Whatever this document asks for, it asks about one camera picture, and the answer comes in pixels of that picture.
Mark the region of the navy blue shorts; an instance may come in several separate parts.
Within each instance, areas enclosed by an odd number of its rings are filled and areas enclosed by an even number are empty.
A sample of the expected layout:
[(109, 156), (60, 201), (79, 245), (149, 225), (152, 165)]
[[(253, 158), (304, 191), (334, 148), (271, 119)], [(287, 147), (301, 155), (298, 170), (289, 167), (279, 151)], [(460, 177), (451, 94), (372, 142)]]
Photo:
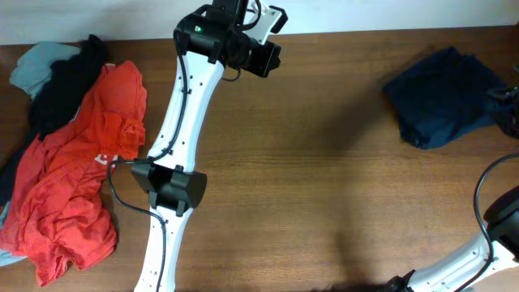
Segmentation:
[(494, 125), (491, 111), (499, 106), (487, 92), (505, 86), (475, 56), (448, 47), (400, 73), (382, 92), (396, 111), (401, 139), (429, 150)]

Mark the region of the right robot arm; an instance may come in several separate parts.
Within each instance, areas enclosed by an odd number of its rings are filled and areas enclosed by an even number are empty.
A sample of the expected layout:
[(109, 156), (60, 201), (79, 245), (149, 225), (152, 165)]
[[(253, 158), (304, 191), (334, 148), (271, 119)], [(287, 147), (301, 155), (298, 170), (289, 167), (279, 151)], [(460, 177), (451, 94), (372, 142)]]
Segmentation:
[[(440, 148), (492, 124), (517, 131), (518, 90), (476, 62), (417, 64), (384, 86), (401, 139), (422, 150)], [(478, 233), (441, 261), (394, 277), (387, 291), (464, 291), (490, 275), (518, 266), (518, 189), (502, 195), (486, 213), (479, 196), (490, 172), (513, 159), (492, 162), (478, 179), (473, 208)]]

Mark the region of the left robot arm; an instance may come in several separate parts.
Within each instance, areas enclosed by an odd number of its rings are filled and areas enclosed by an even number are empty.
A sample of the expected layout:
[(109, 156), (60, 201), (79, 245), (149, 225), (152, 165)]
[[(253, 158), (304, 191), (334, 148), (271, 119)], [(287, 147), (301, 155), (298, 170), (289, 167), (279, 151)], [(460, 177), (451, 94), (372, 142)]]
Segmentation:
[(151, 217), (135, 290), (175, 289), (183, 232), (207, 186), (206, 174), (195, 171), (195, 153), (212, 94), (227, 67), (262, 78), (278, 68), (281, 48), (268, 37), (287, 20), (283, 9), (262, 1), (214, 1), (174, 29), (177, 71), (165, 119), (146, 160), (131, 167)]

